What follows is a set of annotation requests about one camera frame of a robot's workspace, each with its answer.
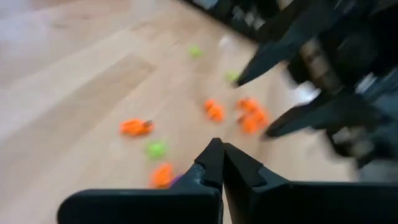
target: green ball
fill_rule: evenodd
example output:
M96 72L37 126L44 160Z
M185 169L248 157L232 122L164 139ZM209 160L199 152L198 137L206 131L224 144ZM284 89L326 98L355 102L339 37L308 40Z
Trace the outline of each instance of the green ball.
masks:
M189 48L189 52L193 58L198 58L203 54L203 52L200 50L198 46L191 46Z
M226 78L229 82L235 82L239 78L239 73L235 71L226 72Z
M162 142L153 142L148 145L147 154L151 159L160 159L166 154L166 146Z

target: green toy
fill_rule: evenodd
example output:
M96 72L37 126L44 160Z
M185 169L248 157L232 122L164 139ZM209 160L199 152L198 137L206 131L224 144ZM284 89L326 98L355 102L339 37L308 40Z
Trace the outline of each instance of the green toy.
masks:
M201 57L203 54L202 50L200 50L198 46L191 46L189 48L189 52L193 58Z
M161 159L166 154L166 146L162 142L152 142L148 145L147 154L151 159Z
M235 71L226 72L226 78L229 82L235 82L239 78L239 73Z

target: floor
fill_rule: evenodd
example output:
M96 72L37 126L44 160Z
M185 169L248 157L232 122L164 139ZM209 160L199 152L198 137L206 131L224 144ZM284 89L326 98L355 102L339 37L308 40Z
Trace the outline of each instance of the floor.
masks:
M191 58L192 45L202 57ZM294 89L284 64L231 88L226 71L242 70L255 49L178 0L0 3L0 223L55 223L61 201L81 189L147 188L159 164L182 173L213 137L288 179L355 180L321 133L262 142L239 130L242 97L272 119L313 97ZM207 98L224 106L224 123L205 118ZM132 118L153 120L155 131L121 136ZM145 145L158 139L167 155L149 160Z

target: wooden floor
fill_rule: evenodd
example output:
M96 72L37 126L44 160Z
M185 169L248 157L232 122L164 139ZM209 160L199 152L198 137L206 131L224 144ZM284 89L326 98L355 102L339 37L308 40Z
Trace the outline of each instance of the wooden floor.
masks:
M311 98L289 86L282 64L231 88L225 72L242 70L255 49L178 0L2 1L0 223L55 223L61 201L81 189L147 188L156 166L186 171L213 137L288 179L355 179L320 133L260 142L240 132L239 98L258 99L272 119ZM207 98L225 107L223 124L205 118ZM155 131L120 136L132 118L153 120ZM167 156L148 160L145 145L158 139Z

